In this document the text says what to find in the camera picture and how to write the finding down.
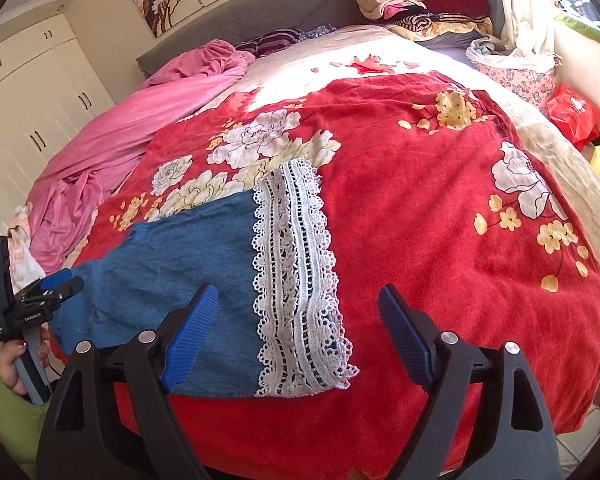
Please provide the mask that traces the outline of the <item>green sleeve forearm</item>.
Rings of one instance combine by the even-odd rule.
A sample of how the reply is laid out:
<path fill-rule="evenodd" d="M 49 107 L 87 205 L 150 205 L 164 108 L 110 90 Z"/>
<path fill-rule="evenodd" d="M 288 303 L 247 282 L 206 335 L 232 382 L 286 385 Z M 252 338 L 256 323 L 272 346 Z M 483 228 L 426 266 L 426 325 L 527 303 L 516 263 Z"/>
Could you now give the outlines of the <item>green sleeve forearm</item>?
<path fill-rule="evenodd" d="M 32 478 L 48 404 L 34 405 L 0 381 L 0 442 L 7 453 Z"/>

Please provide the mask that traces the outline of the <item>left hand red nails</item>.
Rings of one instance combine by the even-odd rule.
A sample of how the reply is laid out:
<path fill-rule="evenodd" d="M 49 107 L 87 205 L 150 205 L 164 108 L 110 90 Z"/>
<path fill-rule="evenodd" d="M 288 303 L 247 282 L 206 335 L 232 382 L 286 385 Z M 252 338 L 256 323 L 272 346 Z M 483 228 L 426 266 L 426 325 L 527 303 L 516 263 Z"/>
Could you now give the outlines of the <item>left hand red nails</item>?
<path fill-rule="evenodd" d="M 0 343 L 0 381 L 10 391 L 18 394 L 18 396 L 25 396 L 27 390 L 19 377 L 15 362 L 16 359 L 26 353 L 27 346 L 27 341 L 23 339 L 14 339 Z M 47 323 L 41 326 L 38 359 L 42 367 L 46 368 L 50 366 L 50 330 Z"/>

